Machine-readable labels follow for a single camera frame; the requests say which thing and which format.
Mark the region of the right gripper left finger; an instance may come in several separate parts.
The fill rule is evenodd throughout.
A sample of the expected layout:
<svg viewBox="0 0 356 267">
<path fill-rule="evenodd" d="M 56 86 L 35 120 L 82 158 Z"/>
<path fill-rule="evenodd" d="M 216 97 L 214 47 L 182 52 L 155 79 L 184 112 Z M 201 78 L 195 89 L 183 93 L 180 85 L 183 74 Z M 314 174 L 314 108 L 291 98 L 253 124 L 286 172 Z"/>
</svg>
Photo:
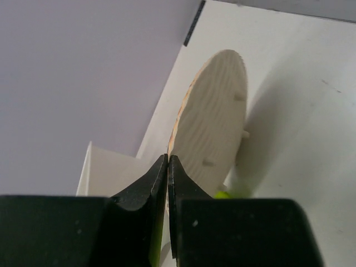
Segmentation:
<svg viewBox="0 0 356 267">
<path fill-rule="evenodd" d="M 167 169 L 111 197 L 1 196 L 1 265 L 158 266 Z"/>
</svg>

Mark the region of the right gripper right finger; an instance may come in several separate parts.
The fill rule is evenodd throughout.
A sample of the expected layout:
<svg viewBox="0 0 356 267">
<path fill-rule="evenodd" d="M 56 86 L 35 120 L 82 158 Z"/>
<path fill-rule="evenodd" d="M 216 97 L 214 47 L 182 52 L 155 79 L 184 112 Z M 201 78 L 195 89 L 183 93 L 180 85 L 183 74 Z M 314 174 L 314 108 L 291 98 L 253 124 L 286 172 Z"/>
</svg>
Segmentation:
<svg viewBox="0 0 356 267">
<path fill-rule="evenodd" d="M 291 199 L 215 199 L 170 157 L 172 257 L 177 266 L 323 266 L 308 217 Z"/>
</svg>

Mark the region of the green round plate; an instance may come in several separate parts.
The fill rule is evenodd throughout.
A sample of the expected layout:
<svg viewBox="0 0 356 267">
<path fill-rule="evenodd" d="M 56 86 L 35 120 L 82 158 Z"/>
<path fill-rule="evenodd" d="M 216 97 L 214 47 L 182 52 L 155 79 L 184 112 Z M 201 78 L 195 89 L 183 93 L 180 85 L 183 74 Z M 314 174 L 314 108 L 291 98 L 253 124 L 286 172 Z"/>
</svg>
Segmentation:
<svg viewBox="0 0 356 267">
<path fill-rule="evenodd" d="M 217 192 L 213 196 L 215 199 L 246 199 L 253 195 L 251 190 L 245 185 L 237 187 L 228 187 L 224 184 L 220 185 Z"/>
</svg>

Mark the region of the orange woven round plate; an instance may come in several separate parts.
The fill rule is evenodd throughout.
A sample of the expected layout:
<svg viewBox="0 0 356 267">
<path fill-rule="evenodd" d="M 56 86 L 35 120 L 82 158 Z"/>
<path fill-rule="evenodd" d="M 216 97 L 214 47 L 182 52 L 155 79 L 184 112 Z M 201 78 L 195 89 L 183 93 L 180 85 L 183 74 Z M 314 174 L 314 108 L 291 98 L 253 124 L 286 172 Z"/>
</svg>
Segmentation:
<svg viewBox="0 0 356 267">
<path fill-rule="evenodd" d="M 168 155 L 177 156 L 187 175 L 214 197 L 235 162 L 244 130 L 248 77 L 234 50 L 211 56 L 192 80 L 173 126 Z"/>
</svg>

